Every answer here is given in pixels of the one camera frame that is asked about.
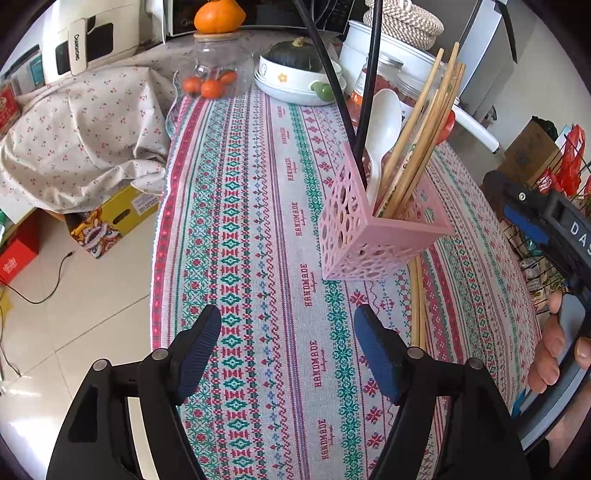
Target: table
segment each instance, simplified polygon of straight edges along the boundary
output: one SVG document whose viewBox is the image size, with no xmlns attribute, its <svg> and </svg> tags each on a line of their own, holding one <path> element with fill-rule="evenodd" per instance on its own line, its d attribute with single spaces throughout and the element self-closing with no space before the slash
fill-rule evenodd
<svg viewBox="0 0 591 480">
<path fill-rule="evenodd" d="M 152 347 L 166 347 L 205 304 L 222 333 L 179 413 L 211 479 L 367 478 L 396 407 L 380 395 L 352 315 L 369 303 L 410 341 L 406 268 L 387 281 L 323 281 L 317 219 L 343 161 L 335 105 L 299 107 L 258 89 L 185 99 L 157 221 Z M 421 256 L 428 351 L 481 358 L 510 406 L 540 333 L 496 217 L 447 144 L 427 170 L 455 236 Z M 420 478 L 443 434 L 438 404 Z"/>
</svg>

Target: yellow box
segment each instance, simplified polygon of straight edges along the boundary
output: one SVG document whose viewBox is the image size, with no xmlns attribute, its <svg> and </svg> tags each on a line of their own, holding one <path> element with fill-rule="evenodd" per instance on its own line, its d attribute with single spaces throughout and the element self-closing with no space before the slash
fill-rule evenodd
<svg viewBox="0 0 591 480">
<path fill-rule="evenodd" d="M 123 188 L 88 215 L 65 215 L 70 236 L 95 258 L 100 258 L 113 245 L 158 209 L 160 197 L 142 193 L 131 185 Z"/>
</svg>

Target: white plastic spoon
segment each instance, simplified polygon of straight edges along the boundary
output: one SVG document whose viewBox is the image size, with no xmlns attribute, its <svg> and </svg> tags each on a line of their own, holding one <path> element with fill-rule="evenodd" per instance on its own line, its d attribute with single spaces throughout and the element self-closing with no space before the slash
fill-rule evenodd
<svg viewBox="0 0 591 480">
<path fill-rule="evenodd" d="M 365 141 L 365 149 L 371 165 L 366 193 L 372 212 L 378 197 L 379 184 L 382 181 L 382 158 L 396 143 L 401 127 L 402 109 L 398 95 L 393 90 L 380 90 L 374 95 L 369 116 L 368 136 Z"/>
</svg>

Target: power cord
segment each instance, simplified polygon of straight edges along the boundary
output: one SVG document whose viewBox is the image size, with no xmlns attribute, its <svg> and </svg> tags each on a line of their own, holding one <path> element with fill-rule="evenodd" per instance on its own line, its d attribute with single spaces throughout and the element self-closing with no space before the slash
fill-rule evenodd
<svg viewBox="0 0 591 480">
<path fill-rule="evenodd" d="M 32 301 L 29 300 L 28 298 L 26 298 L 22 293 L 20 293 L 18 290 L 16 290 L 15 288 L 12 288 L 10 285 L 8 285 L 6 283 L 6 281 L 0 276 L 0 281 L 3 284 L 3 288 L 2 291 L 0 291 L 0 300 L 2 300 L 2 296 L 4 295 L 4 291 L 6 290 L 6 288 L 9 288 L 10 290 L 12 290 L 14 293 L 16 293 L 19 297 L 21 297 L 23 300 L 31 303 L 32 305 L 39 305 L 41 303 L 43 303 L 44 301 L 49 300 L 53 294 L 56 292 L 57 287 L 60 285 L 60 281 L 61 281 L 61 268 L 64 264 L 64 262 L 66 261 L 66 258 L 71 257 L 72 255 L 74 255 L 74 252 L 70 252 L 68 253 L 64 258 L 61 259 L 60 262 L 60 268 L 57 272 L 57 282 L 56 282 L 56 286 L 53 288 L 53 290 L 51 291 L 51 293 L 45 297 L 42 300 L 39 301 Z M 4 346 L 2 344 L 2 339 L 4 337 L 4 311 L 2 310 L 2 306 L 0 305 L 0 352 L 2 352 L 2 356 L 4 357 L 4 360 L 6 360 L 7 365 L 12 368 L 14 370 L 14 372 L 20 377 L 21 376 L 21 371 L 15 367 L 12 363 L 9 362 L 6 353 L 4 352 Z M 1 365 L 0 365 L 0 374 L 2 374 L 2 380 L 4 379 L 4 375 L 1 372 Z"/>
<path fill-rule="evenodd" d="M 72 255 L 74 255 L 74 252 L 70 252 L 68 253 L 64 258 L 61 259 L 61 263 L 60 263 L 60 268 L 57 272 L 57 282 L 56 282 L 56 286 L 53 288 L 53 290 L 51 291 L 51 293 L 45 297 L 43 300 L 39 300 L 39 301 L 32 301 L 29 300 L 28 298 L 26 298 L 23 294 L 21 294 L 18 290 L 12 288 L 10 285 L 8 285 L 6 283 L 6 281 L 2 278 L 2 276 L 0 276 L 0 281 L 2 281 L 2 283 L 4 283 L 4 285 L 6 287 L 8 287 L 10 290 L 12 290 L 14 293 L 16 293 L 19 297 L 21 297 L 23 300 L 26 300 L 27 302 L 33 304 L 33 305 L 39 305 L 40 303 L 43 303 L 44 301 L 49 300 L 51 297 L 53 297 L 53 294 L 56 292 L 57 287 L 60 286 L 60 281 L 61 281 L 61 267 L 64 264 L 64 262 L 66 261 L 66 258 L 71 257 Z"/>
<path fill-rule="evenodd" d="M 4 357 L 4 360 L 6 360 L 7 365 L 12 368 L 14 370 L 14 372 L 17 374 L 17 376 L 21 377 L 21 371 L 15 367 L 13 364 L 11 364 L 6 356 L 6 353 L 4 353 L 4 346 L 2 344 L 2 338 L 4 337 L 4 311 L 2 310 L 2 307 L 0 306 L 0 324 L 1 326 L 1 330 L 0 330 L 0 352 L 2 352 L 2 356 Z"/>
</svg>

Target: pink perforated basket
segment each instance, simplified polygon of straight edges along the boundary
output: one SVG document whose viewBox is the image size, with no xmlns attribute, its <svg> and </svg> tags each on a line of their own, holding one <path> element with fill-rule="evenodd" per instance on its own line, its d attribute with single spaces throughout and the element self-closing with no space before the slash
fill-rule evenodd
<svg viewBox="0 0 591 480">
<path fill-rule="evenodd" d="M 423 174 L 399 220 L 372 216 L 349 144 L 320 214 L 325 280 L 383 280 L 443 235 L 453 234 L 439 195 Z"/>
</svg>

